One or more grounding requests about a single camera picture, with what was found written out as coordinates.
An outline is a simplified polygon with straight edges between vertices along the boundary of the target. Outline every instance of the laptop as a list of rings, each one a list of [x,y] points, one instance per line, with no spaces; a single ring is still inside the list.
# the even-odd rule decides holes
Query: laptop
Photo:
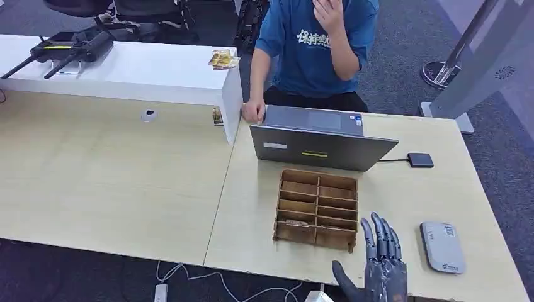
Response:
[[[363,135],[361,114],[267,105],[250,125],[258,159],[367,171],[399,141]]]

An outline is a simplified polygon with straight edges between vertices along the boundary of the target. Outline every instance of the chair backrest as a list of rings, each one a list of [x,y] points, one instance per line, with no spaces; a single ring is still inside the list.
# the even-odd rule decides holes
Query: chair backrest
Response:
[[[174,0],[115,0],[115,8],[117,18],[133,22],[167,21],[166,15],[180,12]]]
[[[103,14],[113,0],[43,0],[53,11],[75,17],[96,17]]]

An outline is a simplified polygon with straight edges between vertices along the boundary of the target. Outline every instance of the hand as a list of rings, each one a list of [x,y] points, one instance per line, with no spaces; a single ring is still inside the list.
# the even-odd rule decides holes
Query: hand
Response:
[[[265,115],[265,102],[263,98],[253,98],[241,107],[243,117],[247,121],[263,121]]]
[[[313,0],[314,15],[328,35],[345,32],[342,0]]]
[[[361,227],[365,237],[364,297],[343,271],[338,261],[332,261],[332,271],[339,287],[350,302],[406,302],[408,297],[408,281],[406,264],[401,260],[401,245],[397,233],[385,219],[376,213],[371,214],[377,233],[377,244],[373,239],[373,231],[365,218],[361,219]]]

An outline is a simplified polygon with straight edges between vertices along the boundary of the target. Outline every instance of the blue t-shirt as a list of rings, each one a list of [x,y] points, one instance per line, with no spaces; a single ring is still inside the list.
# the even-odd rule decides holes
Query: blue t-shirt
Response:
[[[343,11],[361,68],[374,39],[378,0],[343,0]],[[273,84],[283,91],[316,98],[356,91],[356,77],[343,81],[334,71],[329,37],[314,16],[312,0],[271,0],[256,48],[280,56]]]

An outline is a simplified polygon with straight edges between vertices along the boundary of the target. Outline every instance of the black pants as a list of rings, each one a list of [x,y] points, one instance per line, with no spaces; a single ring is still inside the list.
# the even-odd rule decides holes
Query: black pants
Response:
[[[368,112],[367,104],[355,92],[335,94],[329,98],[307,98],[287,94],[271,86],[263,93],[263,100],[267,105]]]

